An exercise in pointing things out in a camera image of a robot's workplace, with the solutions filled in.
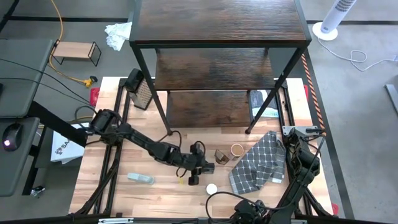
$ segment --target gray floor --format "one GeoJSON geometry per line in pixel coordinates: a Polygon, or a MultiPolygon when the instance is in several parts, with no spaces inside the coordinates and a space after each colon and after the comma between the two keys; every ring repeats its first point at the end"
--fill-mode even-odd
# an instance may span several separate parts
{"type": "MultiPolygon", "coordinates": [[[[309,20],[322,20],[333,1],[301,0],[305,16],[309,20]]],[[[127,17],[130,1],[115,0],[112,1],[111,7],[108,6],[108,2],[56,1],[65,17],[127,17]]],[[[0,2],[0,14],[7,10],[10,3],[10,0],[0,2]]],[[[359,0],[345,20],[398,20],[397,10],[398,2],[395,0],[359,0]]],[[[33,4],[31,1],[21,0],[14,15],[56,16],[48,0],[35,1],[33,4]]],[[[137,67],[127,43],[120,52],[106,46],[106,34],[103,32],[106,25],[65,22],[65,40],[96,41],[103,51],[103,56],[97,68],[90,62],[78,61],[66,61],[58,68],[74,77],[87,78],[96,75],[101,79],[103,76],[126,76],[132,68],[137,67]]],[[[0,38],[57,39],[59,30],[58,22],[11,21],[0,33],[0,38]]],[[[397,55],[397,35],[396,26],[340,26],[338,39],[326,44],[336,53],[346,57],[349,57],[350,50],[354,49],[367,52],[369,62],[363,65],[365,67],[380,59],[397,55]]],[[[394,201],[398,198],[398,174],[394,172],[395,161],[398,159],[395,151],[398,139],[394,128],[398,125],[398,117],[383,88],[386,83],[397,81],[394,80],[398,75],[397,64],[385,62],[367,72],[359,72],[349,62],[332,56],[315,39],[309,51],[355,217],[361,220],[398,223],[398,203],[394,201]]],[[[150,72],[154,75],[155,53],[148,50],[145,56],[150,72]]],[[[56,75],[51,69],[47,69],[46,72],[56,75]]],[[[60,79],[78,94],[88,98],[88,89],[62,77],[60,79]]],[[[48,78],[44,78],[43,82],[58,86],[48,78]]],[[[59,117],[72,119],[74,109],[79,103],[62,95],[51,97],[51,100],[46,97],[55,94],[46,87],[40,87],[36,100],[59,117]]],[[[325,147],[322,161],[331,199],[340,204],[331,161],[325,147]]],[[[78,168],[70,167],[43,170],[37,181],[40,184],[44,183],[48,191],[40,199],[19,195],[0,198],[0,220],[66,214],[77,172],[78,168]]]]}

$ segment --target orange strip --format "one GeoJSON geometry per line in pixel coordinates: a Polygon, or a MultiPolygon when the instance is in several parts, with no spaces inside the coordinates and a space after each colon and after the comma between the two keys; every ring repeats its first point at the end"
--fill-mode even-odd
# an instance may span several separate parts
{"type": "Polygon", "coordinates": [[[317,112],[321,113],[321,110],[317,106],[315,107],[315,109],[317,112]]]}
{"type": "Polygon", "coordinates": [[[315,106],[319,106],[316,98],[314,99],[313,104],[315,104],[315,106]]]}
{"type": "Polygon", "coordinates": [[[313,103],[315,105],[315,110],[317,111],[317,115],[318,115],[318,121],[320,123],[320,127],[322,129],[324,129],[324,125],[323,125],[323,120],[322,120],[322,115],[321,115],[321,111],[319,109],[319,104],[318,104],[318,99],[317,99],[317,94],[315,93],[315,89],[313,87],[313,83],[312,83],[312,79],[311,79],[311,74],[308,71],[308,65],[305,59],[304,54],[301,56],[302,60],[303,60],[303,66],[304,66],[304,72],[307,74],[307,79],[308,79],[308,83],[311,89],[311,94],[312,94],[312,99],[313,99],[313,103]]]}

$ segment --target white tissue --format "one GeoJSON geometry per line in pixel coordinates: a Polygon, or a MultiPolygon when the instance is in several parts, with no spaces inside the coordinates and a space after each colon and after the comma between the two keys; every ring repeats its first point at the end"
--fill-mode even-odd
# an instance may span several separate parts
{"type": "Polygon", "coordinates": [[[113,50],[120,51],[125,40],[130,38],[132,22],[106,26],[105,32],[108,34],[106,44],[113,50]]]}

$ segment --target yellow extension cord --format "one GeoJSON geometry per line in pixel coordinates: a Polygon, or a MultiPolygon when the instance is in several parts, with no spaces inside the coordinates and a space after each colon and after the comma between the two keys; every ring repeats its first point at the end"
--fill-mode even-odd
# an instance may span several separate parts
{"type": "MultiPolygon", "coordinates": [[[[59,17],[59,19],[60,19],[61,33],[60,33],[60,37],[59,37],[58,39],[59,39],[59,41],[61,41],[62,36],[63,36],[63,22],[62,22],[62,17],[61,17],[60,11],[58,10],[57,5],[54,3],[53,0],[51,0],[51,3],[52,3],[52,5],[54,6],[54,8],[55,8],[55,10],[56,10],[56,12],[57,12],[57,14],[58,14],[58,17],[59,17]]],[[[90,87],[91,84],[93,84],[93,81],[92,81],[91,79],[80,80],[80,79],[78,79],[78,78],[70,77],[70,76],[68,76],[68,75],[66,75],[66,74],[64,74],[64,73],[62,73],[62,72],[60,72],[60,71],[58,71],[58,70],[54,67],[54,65],[52,64],[52,55],[53,55],[53,53],[54,53],[54,51],[55,51],[55,48],[56,48],[56,47],[53,48],[53,50],[52,50],[52,52],[51,52],[51,55],[50,55],[50,58],[49,58],[50,67],[51,67],[52,69],[54,69],[54,71],[55,71],[57,74],[62,75],[62,76],[64,76],[64,77],[66,77],[66,78],[69,78],[70,80],[73,80],[73,81],[75,81],[75,82],[82,83],[82,84],[84,84],[84,86],[86,86],[87,88],[90,87]]]]}

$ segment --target gray checkered cloth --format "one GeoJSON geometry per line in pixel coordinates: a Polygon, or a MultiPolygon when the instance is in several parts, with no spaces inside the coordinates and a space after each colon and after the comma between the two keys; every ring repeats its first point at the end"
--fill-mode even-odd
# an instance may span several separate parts
{"type": "Polygon", "coordinates": [[[235,194],[260,190],[270,180],[281,183],[285,171],[285,148],[275,131],[264,135],[229,173],[235,194]]]}

